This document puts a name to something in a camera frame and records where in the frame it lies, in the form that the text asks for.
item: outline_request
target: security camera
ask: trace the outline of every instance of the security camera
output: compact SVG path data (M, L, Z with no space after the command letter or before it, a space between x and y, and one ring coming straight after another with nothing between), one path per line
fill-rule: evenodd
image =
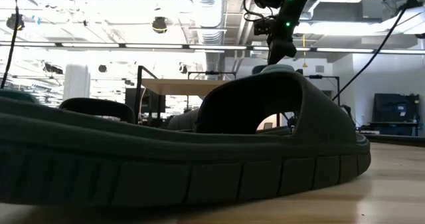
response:
M187 65L183 64L182 62L179 63L179 71L182 74L187 74Z
M167 32L167 24L165 24L165 17L155 17L152 22L152 29L158 34Z
M25 27L25 24L24 24L24 20L22 19L22 15L19 15L18 16L18 31L22 31L23 29L24 29L24 27ZM16 23L16 14L12 14L9 18L7 18L7 20L6 20L6 25L10 28L10 29L12 29L12 30L14 30L15 29L15 23Z
M106 65L103 65L103 64L99 65L99 72L106 72L106 71L108 71L108 69L106 68Z
M134 82L130 81L130 80L125 80L124 84L126 85L130 85L130 86L134 86Z

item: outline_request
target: wooden table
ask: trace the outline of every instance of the wooden table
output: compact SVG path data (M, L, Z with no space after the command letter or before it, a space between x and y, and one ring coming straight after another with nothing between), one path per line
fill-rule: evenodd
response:
M160 95L206 96L214 88L228 80L183 80L144 78L141 85Z
M1 224L425 223L425 148L373 144L372 165L352 182L233 205L70 209L0 204Z

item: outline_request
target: white pillar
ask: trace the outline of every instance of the white pillar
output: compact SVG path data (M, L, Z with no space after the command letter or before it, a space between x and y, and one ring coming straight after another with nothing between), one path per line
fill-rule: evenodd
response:
M64 101L90 97L90 71L87 65L68 64L65 70Z

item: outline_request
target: pipe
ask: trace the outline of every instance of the pipe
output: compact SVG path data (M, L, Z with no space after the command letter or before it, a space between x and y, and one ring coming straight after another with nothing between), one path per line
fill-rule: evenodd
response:
M222 16L224 13L224 0L193 0L197 7L197 26L201 28L219 28L222 27ZM221 45L223 43L223 32L207 29L198 30L198 39L200 44ZM219 53L206 53L206 71L224 71L224 55Z

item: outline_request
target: cable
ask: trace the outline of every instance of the cable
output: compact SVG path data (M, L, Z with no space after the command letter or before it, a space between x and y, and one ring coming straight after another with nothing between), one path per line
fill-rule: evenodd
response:
M329 79L329 78L326 78L327 79L327 81L329 81L336 89L338 89L338 87Z
M290 119L286 116L286 114L285 114L285 113L283 113L283 115L284 115L284 117L285 117L285 119L286 119L286 122L290 120Z
M263 14L260 14L260 13L257 13L257 12L253 12L253 11L248 10L246 8L246 0L243 0L242 6L244 7L244 10L246 11L246 13L248 13L250 15L256 15L258 17L261 17L261 19L265 19L264 16L263 16Z
M388 32L388 34L386 35L384 41L382 42L382 44L379 46L379 48L377 49L377 51L375 51L375 53L373 54L373 56L371 57L371 59L369 60L369 62L338 92L337 95L335 95L335 97L332 98L332 100L337 99L342 92L344 92L344 90L361 74L363 73L363 71L366 70L367 67L369 67L369 65L371 65L371 63L374 61L375 57L380 53L381 49L384 47L386 41L390 38L392 32L396 29L398 22L400 22L401 17L404 15L404 13L407 10L407 6L408 4L411 2L411 0L407 0L406 1L406 5L403 7L403 10L400 12L400 15L398 16L396 22L394 23L394 25L391 27L390 31Z
M12 63L12 56L13 56L13 48L15 47L15 41L16 41L16 34L18 32L18 26L19 26L19 8L18 8L18 0L15 0L16 2L16 20L15 20L15 27L13 29L13 35L12 35L12 41L11 41L11 49L9 50L9 58L7 59L7 64L6 64L6 70L5 73L3 75L3 80L1 81L1 86L0 88L5 88L5 84L6 84L6 80L7 80L7 74L9 73L9 69L11 67L11 63Z

